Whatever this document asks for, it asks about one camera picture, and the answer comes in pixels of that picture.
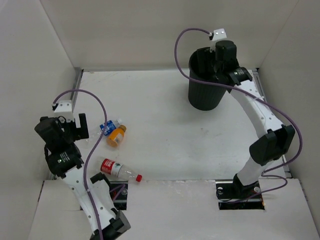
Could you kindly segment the blue label clear bottle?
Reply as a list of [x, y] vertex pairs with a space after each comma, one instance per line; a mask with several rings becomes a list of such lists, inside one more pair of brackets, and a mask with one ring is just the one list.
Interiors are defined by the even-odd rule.
[[99, 126], [89, 130], [89, 138], [86, 139], [86, 143], [89, 144], [99, 136], [103, 135], [104, 137], [108, 137], [116, 128], [118, 128], [123, 121], [118, 118], [116, 120], [108, 120], [106, 127], [105, 124], [102, 123]]

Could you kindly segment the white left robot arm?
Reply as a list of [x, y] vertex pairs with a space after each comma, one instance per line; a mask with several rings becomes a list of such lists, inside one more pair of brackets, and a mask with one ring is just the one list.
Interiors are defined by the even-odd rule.
[[131, 228], [114, 206], [112, 186], [102, 173], [87, 176], [85, 163], [75, 142], [89, 138], [87, 119], [79, 114], [80, 126], [65, 117], [40, 118], [35, 132], [44, 140], [44, 156], [50, 172], [73, 192], [91, 228], [92, 240], [115, 240]]

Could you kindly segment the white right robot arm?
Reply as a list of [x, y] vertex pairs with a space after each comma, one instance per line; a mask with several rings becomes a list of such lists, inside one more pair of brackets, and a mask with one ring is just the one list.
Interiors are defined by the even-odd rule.
[[188, 62], [188, 99], [202, 111], [218, 106], [225, 92], [240, 104], [251, 121], [257, 140], [249, 146], [249, 159], [235, 174], [232, 183], [217, 186], [223, 199], [245, 199], [254, 195], [258, 178], [272, 162], [286, 154], [295, 136], [295, 129], [274, 116], [260, 95], [249, 71], [239, 65], [233, 41], [220, 40], [214, 49], [197, 49]]

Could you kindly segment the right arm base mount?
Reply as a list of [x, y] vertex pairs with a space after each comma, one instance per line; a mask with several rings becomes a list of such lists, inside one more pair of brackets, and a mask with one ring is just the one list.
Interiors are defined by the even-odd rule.
[[240, 191], [232, 181], [217, 181], [215, 186], [219, 210], [265, 210], [258, 182]]

